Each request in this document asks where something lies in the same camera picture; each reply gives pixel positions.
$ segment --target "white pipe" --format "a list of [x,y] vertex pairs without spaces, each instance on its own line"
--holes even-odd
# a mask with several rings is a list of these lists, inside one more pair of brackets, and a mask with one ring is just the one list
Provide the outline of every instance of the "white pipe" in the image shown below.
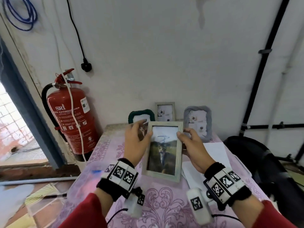
[[19,180],[19,181],[0,181],[0,186],[33,184],[33,183],[53,182],[53,181],[69,181],[69,180],[76,180],[77,178],[78,178],[78,176],[75,176],[75,177],[42,178],[42,179],[28,179],[28,180]]
[[278,110],[278,107],[279,107],[279,104],[280,104],[280,101],[281,101],[281,98],[282,98],[282,95],[283,95],[283,92],[284,92],[284,89],[285,89],[286,76],[290,72],[291,68],[294,65],[294,61],[295,61],[296,57],[298,56],[298,54],[300,52],[303,41],[304,41],[304,24],[302,25],[302,28],[301,28],[300,33],[298,35],[297,41],[295,42],[295,45],[293,47],[293,50],[292,50],[291,55],[289,57],[289,60],[286,64],[286,66],[285,66],[285,70],[282,72],[282,77],[281,77],[281,80],[280,80],[279,88],[278,88],[278,91],[276,93],[276,96],[275,96],[276,98],[275,98],[275,101],[272,105],[272,110],[271,110],[271,113],[270,113],[270,118],[269,118],[269,123],[268,123],[268,132],[267,132],[267,135],[265,137],[265,142],[264,142],[265,146],[268,146],[268,143],[269,143],[270,134],[271,134],[271,131],[272,131],[272,126],[273,126],[274,120],[275,120],[275,114]]

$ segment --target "white sticker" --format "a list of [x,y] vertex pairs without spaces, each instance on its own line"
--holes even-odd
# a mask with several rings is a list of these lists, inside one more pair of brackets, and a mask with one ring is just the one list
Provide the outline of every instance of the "white sticker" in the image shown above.
[[90,111],[90,107],[89,107],[87,98],[85,97],[85,98],[81,99],[80,102],[81,102],[81,106],[82,106],[83,112],[84,113],[89,112]]

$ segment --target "hand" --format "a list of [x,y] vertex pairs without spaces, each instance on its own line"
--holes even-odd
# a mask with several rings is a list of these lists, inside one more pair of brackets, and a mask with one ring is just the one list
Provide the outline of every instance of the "hand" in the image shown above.
[[150,131],[142,141],[139,140],[138,129],[146,121],[147,119],[140,120],[133,124],[129,124],[126,128],[125,152],[123,157],[128,159],[134,166],[137,166],[142,159],[153,135],[153,132]]
[[208,154],[201,138],[194,129],[186,128],[184,129],[184,132],[190,133],[191,138],[181,132],[177,132],[178,139],[184,142],[187,147],[187,152],[183,154],[190,158],[193,166],[198,172],[204,174],[209,166],[215,163],[215,161]]

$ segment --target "fire extinguisher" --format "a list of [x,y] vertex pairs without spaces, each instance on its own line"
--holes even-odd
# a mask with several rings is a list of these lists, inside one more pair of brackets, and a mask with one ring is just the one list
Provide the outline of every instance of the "fire extinguisher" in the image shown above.
[[[63,139],[69,143],[76,160],[84,161],[80,133],[72,116],[71,97],[64,80],[64,75],[70,73],[72,70],[74,69],[69,69],[64,72],[63,75],[60,74],[57,76],[55,83],[46,85],[42,90],[41,97],[44,108],[54,123],[55,129],[58,130]],[[67,82],[71,84],[82,84],[79,81],[67,80]],[[52,87],[58,90],[52,92],[47,97],[47,91]],[[84,156],[85,159],[88,160],[99,137],[84,91],[78,88],[70,88],[70,91],[73,98],[74,116],[82,134]]]

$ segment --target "table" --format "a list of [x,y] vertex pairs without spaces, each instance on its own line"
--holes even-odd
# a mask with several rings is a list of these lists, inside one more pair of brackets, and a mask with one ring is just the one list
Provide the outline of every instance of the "table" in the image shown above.
[[[107,165],[110,160],[118,159],[123,156],[124,152],[124,128],[126,124],[114,124],[108,125],[105,129],[104,134],[101,136],[98,144],[96,145],[89,161],[94,164]],[[216,134],[212,135],[210,142],[221,142]],[[238,174],[242,180],[246,183],[251,192],[261,201],[268,200],[268,197],[256,184],[256,182],[251,178],[244,167],[239,163],[235,156],[225,147],[231,168]],[[183,155],[183,161],[188,161],[188,157]],[[141,173],[140,163],[136,166],[136,169]],[[76,190],[81,187],[87,175],[89,174],[86,169],[80,174],[79,178],[74,182],[70,191]],[[169,181],[164,181],[162,179],[156,179],[148,176],[143,176],[139,174],[138,182],[141,187],[146,190],[146,198],[143,206],[143,216],[140,219],[131,218],[123,212],[118,213],[112,221],[109,223],[108,227],[201,227],[199,226],[192,214],[190,205],[187,201],[186,191],[189,189],[187,181],[181,177],[179,183],[173,183]],[[116,202],[114,202],[111,207],[106,220],[108,220],[116,211],[123,208],[124,198],[120,197]],[[67,216],[75,209],[78,202],[67,198],[62,211],[60,212],[58,218],[53,223],[53,228],[58,227]],[[226,214],[236,217],[234,212],[230,207],[226,207],[225,211],[219,211],[216,204],[210,206],[213,214]],[[215,217],[215,221],[204,227],[244,227],[239,221],[227,217]]]

